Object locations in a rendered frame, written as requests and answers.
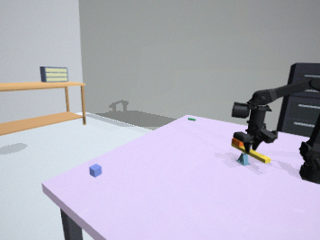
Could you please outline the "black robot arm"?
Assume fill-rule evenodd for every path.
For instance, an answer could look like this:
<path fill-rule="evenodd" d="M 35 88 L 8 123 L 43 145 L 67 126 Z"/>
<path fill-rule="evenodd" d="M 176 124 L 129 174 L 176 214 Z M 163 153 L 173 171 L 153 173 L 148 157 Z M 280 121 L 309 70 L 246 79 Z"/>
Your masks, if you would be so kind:
<path fill-rule="evenodd" d="M 245 119 L 249 117 L 251 110 L 250 120 L 262 122 L 264 121 L 265 112 L 272 111 L 267 105 L 268 103 L 282 96 L 304 92 L 309 89 L 315 89 L 320 93 L 320 77 L 312 76 L 279 88 L 256 91 L 247 103 L 234 102 L 231 117 Z M 262 129 L 259 127 L 256 130 L 254 137 L 269 144 L 278 138 L 278 133 L 276 130 L 270 132 L 264 126 Z M 307 142 L 302 141 L 299 150 L 301 157 L 305 160 L 299 170 L 301 179 L 320 184 L 320 113 L 310 139 Z"/>

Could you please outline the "small blue cube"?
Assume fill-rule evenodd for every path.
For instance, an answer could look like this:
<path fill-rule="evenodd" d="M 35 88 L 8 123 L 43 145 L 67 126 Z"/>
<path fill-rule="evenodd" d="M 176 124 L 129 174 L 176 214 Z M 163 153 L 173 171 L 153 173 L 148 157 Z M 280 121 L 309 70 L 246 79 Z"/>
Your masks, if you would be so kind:
<path fill-rule="evenodd" d="M 94 164 L 89 167 L 90 175 L 94 178 L 102 174 L 102 166 L 99 164 Z"/>

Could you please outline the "yellow bar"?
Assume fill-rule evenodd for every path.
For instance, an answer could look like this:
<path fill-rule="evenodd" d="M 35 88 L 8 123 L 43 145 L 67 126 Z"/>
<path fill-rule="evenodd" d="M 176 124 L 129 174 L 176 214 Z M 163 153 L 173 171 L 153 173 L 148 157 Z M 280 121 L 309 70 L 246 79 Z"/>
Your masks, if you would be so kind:
<path fill-rule="evenodd" d="M 244 144 L 234 138 L 231 138 L 231 147 L 241 151 L 241 152 L 245 152 L 245 149 L 244 149 Z M 249 153 L 246 153 L 248 154 L 249 156 L 252 156 L 253 158 L 267 164 L 267 163 L 270 163 L 271 162 L 271 158 L 269 158 L 268 156 L 265 156 L 265 155 L 262 155 L 258 152 L 256 152 L 255 150 L 253 149 L 250 149 L 250 152 Z"/>

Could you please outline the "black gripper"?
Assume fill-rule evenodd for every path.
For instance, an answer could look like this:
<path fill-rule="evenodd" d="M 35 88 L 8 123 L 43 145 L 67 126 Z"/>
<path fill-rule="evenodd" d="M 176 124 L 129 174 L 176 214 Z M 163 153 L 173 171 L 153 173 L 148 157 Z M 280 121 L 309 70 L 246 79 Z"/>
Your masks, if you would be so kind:
<path fill-rule="evenodd" d="M 250 152 L 250 149 L 252 147 L 253 150 L 256 151 L 256 148 L 260 145 L 262 142 L 261 139 L 255 138 L 254 134 L 256 130 L 261 127 L 264 127 L 266 124 L 260 121 L 254 121 L 254 120 L 248 120 L 246 123 L 248 123 L 248 129 L 245 130 L 247 134 L 245 134 L 242 131 L 233 133 L 233 138 L 242 142 L 244 144 L 244 149 L 246 153 Z"/>

